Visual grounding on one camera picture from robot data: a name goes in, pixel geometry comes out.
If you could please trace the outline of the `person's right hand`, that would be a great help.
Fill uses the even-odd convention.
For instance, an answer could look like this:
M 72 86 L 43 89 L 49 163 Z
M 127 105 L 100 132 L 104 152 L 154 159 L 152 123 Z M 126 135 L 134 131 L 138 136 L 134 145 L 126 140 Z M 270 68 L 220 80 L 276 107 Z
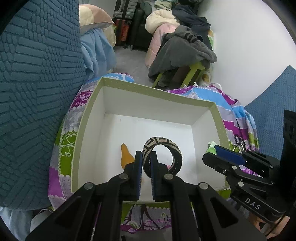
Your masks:
M 263 230 L 261 230 L 260 223 L 266 223 L 253 213 L 249 213 L 248 216 L 249 222 L 254 225 L 261 233 L 263 233 L 267 239 L 276 237 L 279 235 L 284 227 L 287 225 L 288 221 L 290 220 L 289 216 L 283 216 L 279 218 L 277 221 L 271 224 L 267 224 L 267 227 L 264 227 Z

